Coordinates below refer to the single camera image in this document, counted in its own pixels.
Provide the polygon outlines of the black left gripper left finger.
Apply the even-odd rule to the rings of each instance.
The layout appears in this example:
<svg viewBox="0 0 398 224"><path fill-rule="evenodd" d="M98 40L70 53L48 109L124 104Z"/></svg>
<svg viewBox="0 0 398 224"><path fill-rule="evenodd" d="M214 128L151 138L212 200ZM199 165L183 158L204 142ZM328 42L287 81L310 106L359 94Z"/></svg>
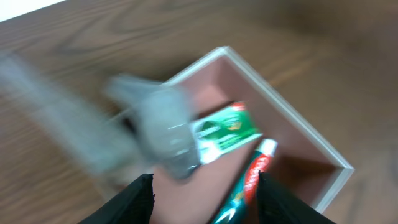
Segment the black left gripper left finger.
<svg viewBox="0 0 398 224"><path fill-rule="evenodd" d="M153 175L142 174L79 224L149 224L154 208Z"/></svg>

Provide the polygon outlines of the green and white soap box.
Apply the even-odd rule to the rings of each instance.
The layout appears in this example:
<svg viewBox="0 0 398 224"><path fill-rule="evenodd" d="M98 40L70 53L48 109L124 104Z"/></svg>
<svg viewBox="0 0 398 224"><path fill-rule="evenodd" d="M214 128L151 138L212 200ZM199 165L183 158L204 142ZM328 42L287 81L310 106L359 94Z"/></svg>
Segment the green and white soap box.
<svg viewBox="0 0 398 224"><path fill-rule="evenodd" d="M242 101L192 122L190 128L202 164L209 164L262 136Z"/></svg>

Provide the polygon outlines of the green Colgate toothpaste tube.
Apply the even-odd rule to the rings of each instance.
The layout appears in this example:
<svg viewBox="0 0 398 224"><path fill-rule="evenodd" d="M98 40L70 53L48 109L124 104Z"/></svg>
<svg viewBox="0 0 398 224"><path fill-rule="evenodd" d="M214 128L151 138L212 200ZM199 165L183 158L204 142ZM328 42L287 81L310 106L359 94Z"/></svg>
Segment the green Colgate toothpaste tube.
<svg viewBox="0 0 398 224"><path fill-rule="evenodd" d="M277 146L278 143L273 139L263 139L259 143L211 224L243 221L247 208L256 195L259 173L268 169Z"/></svg>

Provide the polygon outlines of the clear foam pump bottle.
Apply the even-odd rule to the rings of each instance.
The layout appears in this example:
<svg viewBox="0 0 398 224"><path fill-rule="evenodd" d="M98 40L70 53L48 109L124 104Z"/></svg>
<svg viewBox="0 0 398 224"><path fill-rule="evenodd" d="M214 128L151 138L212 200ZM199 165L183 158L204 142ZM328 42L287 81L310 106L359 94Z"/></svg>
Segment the clear foam pump bottle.
<svg viewBox="0 0 398 224"><path fill-rule="evenodd" d="M110 79L105 93L123 109L150 163L174 179L186 179L200 166L190 129L192 107L183 88L122 73Z"/></svg>

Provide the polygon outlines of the white shampoo tube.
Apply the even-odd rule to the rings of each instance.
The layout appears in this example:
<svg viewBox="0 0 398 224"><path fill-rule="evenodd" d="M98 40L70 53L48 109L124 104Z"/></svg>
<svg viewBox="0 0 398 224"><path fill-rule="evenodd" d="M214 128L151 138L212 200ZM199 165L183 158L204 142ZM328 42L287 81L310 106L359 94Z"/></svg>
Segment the white shampoo tube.
<svg viewBox="0 0 398 224"><path fill-rule="evenodd" d="M122 124L16 55L1 54L1 90L89 175L135 178L151 172Z"/></svg>

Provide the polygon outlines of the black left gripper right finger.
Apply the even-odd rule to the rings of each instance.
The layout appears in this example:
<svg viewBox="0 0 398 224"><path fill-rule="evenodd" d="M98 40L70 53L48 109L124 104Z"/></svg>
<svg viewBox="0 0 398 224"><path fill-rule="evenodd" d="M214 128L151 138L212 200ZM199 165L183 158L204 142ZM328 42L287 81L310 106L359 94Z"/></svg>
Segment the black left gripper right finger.
<svg viewBox="0 0 398 224"><path fill-rule="evenodd" d="M256 198L259 223L335 224L297 198L267 172L259 173Z"/></svg>

